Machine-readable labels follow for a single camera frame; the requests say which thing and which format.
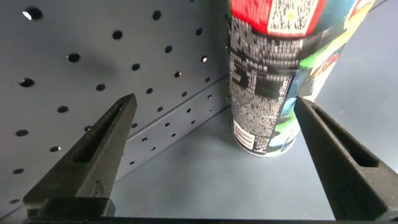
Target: barcode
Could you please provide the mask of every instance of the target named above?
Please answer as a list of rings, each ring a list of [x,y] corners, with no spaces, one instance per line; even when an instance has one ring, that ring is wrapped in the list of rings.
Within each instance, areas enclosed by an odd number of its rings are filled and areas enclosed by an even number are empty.
[[[318,0],[276,0],[271,7],[268,32],[275,35],[305,35]]]

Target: gray floor surface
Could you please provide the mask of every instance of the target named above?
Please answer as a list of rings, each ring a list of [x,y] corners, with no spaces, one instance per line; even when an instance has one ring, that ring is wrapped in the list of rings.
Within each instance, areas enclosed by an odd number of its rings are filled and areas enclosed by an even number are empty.
[[[398,171],[396,9],[390,0],[368,15],[317,103]],[[111,198],[123,217],[333,219],[302,136],[282,156],[252,156],[232,137],[229,109],[122,178]],[[2,222],[23,218],[19,209]]]

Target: black and white pattern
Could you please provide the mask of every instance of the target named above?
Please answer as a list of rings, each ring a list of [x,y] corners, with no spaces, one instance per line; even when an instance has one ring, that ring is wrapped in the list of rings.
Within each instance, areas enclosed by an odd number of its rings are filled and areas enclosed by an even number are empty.
[[[272,3],[268,33],[305,35],[318,0],[277,0]]]
[[[262,73],[234,61],[230,61],[230,77],[234,122],[255,136],[247,149],[265,153],[292,77]]]
[[[263,65],[290,67],[299,65],[297,56],[302,50],[303,39],[279,40],[257,35],[253,33],[248,23],[235,17],[232,18],[231,26],[231,49],[233,51]]]

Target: pegboard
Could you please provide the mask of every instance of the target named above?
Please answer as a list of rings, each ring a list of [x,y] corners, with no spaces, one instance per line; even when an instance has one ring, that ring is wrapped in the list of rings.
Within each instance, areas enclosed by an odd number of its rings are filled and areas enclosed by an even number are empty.
[[[212,0],[4,2],[0,217],[124,95],[138,108],[118,179],[227,106],[225,14]]]

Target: colorful graphic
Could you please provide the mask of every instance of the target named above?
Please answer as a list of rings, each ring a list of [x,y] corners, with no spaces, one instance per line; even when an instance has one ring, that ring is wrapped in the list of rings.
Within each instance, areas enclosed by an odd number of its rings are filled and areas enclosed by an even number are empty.
[[[277,156],[293,145],[297,97],[315,100],[374,2],[231,0],[233,131],[243,149]]]

